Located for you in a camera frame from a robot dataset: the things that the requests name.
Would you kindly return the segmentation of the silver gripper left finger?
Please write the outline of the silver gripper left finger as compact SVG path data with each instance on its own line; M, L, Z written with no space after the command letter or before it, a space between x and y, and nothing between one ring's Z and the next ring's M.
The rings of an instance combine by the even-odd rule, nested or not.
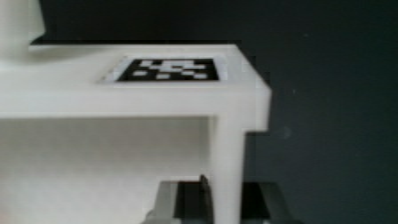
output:
M162 181L155 207L141 224L214 224L214 198L209 178Z

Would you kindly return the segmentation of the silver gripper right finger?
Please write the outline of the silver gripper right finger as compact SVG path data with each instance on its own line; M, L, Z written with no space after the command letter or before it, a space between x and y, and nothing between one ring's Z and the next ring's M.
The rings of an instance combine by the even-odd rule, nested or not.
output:
M283 191L274 182L246 182L242 224L303 224L294 217Z

